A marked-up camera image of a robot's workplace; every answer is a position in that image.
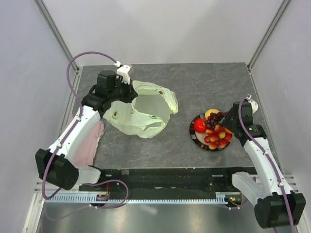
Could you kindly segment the purple grape bunch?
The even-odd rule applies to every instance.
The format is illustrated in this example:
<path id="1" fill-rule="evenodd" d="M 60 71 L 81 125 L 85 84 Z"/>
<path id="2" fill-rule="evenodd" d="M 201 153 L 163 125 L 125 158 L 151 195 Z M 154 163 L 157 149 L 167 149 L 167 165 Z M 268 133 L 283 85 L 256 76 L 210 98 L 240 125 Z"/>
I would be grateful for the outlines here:
<path id="1" fill-rule="evenodd" d="M 216 125 L 227 115 L 228 112 L 206 112 L 205 113 L 205 123 L 206 127 L 214 129 Z"/>

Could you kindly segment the small red yellow fruits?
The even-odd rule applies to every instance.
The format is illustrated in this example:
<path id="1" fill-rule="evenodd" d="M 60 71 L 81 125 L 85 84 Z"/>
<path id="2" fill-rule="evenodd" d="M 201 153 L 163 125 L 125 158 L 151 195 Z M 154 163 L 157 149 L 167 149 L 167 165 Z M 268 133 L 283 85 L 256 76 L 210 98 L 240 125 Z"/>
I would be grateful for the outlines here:
<path id="1" fill-rule="evenodd" d="M 224 132 L 224 127 L 220 124 L 214 129 L 207 128 L 204 142 L 207 143 L 209 150 L 225 149 L 232 141 L 233 134 Z"/>

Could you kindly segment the green avocado print plastic bag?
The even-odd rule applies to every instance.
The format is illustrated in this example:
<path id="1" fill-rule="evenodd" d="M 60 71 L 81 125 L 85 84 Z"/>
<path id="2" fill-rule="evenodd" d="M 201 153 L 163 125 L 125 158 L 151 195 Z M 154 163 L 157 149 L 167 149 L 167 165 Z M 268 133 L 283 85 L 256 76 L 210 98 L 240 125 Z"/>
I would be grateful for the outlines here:
<path id="1" fill-rule="evenodd" d="M 167 126 L 179 106 L 173 91 L 154 83 L 133 81 L 138 96 L 132 103 L 113 102 L 104 114 L 113 127 L 127 135 L 152 138 Z"/>

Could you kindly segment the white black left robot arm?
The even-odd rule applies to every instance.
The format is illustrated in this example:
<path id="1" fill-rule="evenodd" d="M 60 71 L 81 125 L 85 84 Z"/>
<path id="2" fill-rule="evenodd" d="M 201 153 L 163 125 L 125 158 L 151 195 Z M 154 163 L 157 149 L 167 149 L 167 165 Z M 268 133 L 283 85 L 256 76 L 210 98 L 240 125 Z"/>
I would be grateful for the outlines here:
<path id="1" fill-rule="evenodd" d="M 116 71 L 102 70 L 97 83 L 82 100 L 76 113 L 61 136 L 48 149 L 39 149 L 35 161 L 40 179 L 64 190 L 76 184 L 89 183 L 96 191 L 105 189 L 107 180 L 97 168 L 73 165 L 75 154 L 93 126 L 99 122 L 115 101 L 131 103 L 138 95 L 129 77 L 129 65 Z"/>

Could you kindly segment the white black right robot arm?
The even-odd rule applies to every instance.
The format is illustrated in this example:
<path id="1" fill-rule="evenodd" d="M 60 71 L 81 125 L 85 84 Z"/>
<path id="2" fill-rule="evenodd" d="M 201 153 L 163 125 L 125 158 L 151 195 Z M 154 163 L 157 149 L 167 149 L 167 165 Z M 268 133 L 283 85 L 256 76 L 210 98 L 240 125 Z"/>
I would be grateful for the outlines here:
<path id="1" fill-rule="evenodd" d="M 296 193 L 281 173 L 269 146 L 263 127 L 254 124 L 253 113 L 258 105 L 245 98 L 233 103 L 221 120 L 221 125 L 233 132 L 251 158 L 260 179 L 257 184 L 247 172 L 229 174 L 223 178 L 228 191 L 241 191 L 254 207 L 257 223 L 263 229 L 298 225 L 306 199 Z"/>

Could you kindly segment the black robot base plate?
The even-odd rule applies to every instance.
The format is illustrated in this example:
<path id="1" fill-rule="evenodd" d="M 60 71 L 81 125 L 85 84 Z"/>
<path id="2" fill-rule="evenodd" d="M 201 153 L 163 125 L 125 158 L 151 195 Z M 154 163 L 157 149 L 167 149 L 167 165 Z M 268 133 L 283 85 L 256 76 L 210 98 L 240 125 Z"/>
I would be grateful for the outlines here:
<path id="1" fill-rule="evenodd" d="M 81 185 L 80 191 L 109 191 L 115 198 L 208 198 L 237 193 L 231 181 L 236 172 L 255 175 L 254 167 L 102 169 L 100 186 Z"/>

